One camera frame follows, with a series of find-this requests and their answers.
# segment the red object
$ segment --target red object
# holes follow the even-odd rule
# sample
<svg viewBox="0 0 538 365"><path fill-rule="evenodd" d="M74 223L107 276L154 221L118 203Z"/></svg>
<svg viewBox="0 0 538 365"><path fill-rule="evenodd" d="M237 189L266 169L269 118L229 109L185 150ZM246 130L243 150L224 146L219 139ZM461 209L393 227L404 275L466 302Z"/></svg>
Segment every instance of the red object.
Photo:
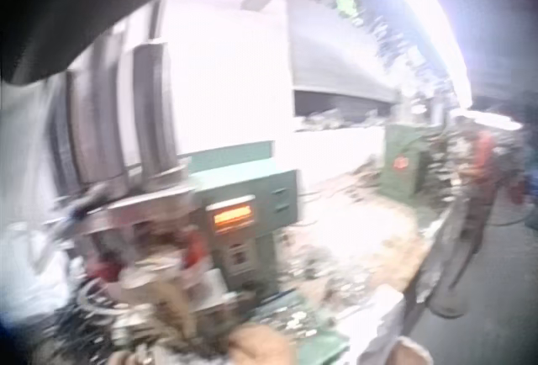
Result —
<svg viewBox="0 0 538 365"><path fill-rule="evenodd" d="M192 267L199 260L208 255L208 249L205 240L197 232L191 232L188 237L187 254L185 255L185 268Z"/></svg>
<svg viewBox="0 0 538 365"><path fill-rule="evenodd" d="M107 283L116 283L123 266L114 260L99 260L93 257L87 261L86 271L90 278L100 278Z"/></svg>
<svg viewBox="0 0 538 365"><path fill-rule="evenodd" d="M398 156L394 159L394 168L397 170L403 170L409 166L409 159L405 156Z"/></svg>

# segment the green panel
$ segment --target green panel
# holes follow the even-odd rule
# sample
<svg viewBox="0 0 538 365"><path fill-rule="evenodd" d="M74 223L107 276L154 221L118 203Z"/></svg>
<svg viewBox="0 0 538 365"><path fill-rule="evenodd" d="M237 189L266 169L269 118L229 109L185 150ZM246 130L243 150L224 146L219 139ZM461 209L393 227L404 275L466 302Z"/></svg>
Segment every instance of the green panel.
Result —
<svg viewBox="0 0 538 365"><path fill-rule="evenodd" d="M272 159L207 170L191 176L202 206L253 194L256 236L297 222L297 173L280 171Z"/></svg>
<svg viewBox="0 0 538 365"><path fill-rule="evenodd" d="M190 173L212 170L272 158L272 141L253 142L251 144L225 146L208 151L194 152L181 157L190 157Z"/></svg>
<svg viewBox="0 0 538 365"><path fill-rule="evenodd" d="M420 173L424 171L425 127L390 124L385 135L385 166L381 172L381 194L409 204L418 191ZM408 159L404 169L394 168L394 161L399 156Z"/></svg>

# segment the person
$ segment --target person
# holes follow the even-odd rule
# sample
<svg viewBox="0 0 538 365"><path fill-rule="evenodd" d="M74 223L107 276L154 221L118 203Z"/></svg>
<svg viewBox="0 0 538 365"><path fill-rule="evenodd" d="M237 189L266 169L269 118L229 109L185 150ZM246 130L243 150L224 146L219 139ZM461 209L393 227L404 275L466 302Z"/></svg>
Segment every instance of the person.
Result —
<svg viewBox="0 0 538 365"><path fill-rule="evenodd" d="M462 238L470 240L473 252L483 244L484 231L497 198L499 175L494 164L495 139L488 127L468 119L463 125L463 137L471 144L472 161L459 170L469 186L469 205Z"/></svg>

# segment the hand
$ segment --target hand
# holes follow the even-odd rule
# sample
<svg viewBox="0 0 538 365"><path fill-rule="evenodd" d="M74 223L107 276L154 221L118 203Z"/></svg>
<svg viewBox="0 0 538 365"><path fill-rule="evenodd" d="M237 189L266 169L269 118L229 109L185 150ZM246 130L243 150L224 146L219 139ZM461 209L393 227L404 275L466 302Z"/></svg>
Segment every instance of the hand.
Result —
<svg viewBox="0 0 538 365"><path fill-rule="evenodd" d="M229 336L229 355L234 365L293 365L290 341L266 325L242 325Z"/></svg>

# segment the orange digital display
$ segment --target orange digital display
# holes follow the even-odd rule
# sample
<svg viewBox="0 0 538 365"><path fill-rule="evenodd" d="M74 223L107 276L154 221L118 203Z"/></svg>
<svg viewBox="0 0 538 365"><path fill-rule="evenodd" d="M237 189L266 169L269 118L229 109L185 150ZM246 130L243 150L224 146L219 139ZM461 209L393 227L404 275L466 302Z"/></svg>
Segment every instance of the orange digital display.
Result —
<svg viewBox="0 0 538 365"><path fill-rule="evenodd" d="M227 227L228 225L236 225L242 222L250 222L252 220L252 207L250 205L241 205L232 209L227 209L215 214L213 221L218 228Z"/></svg>

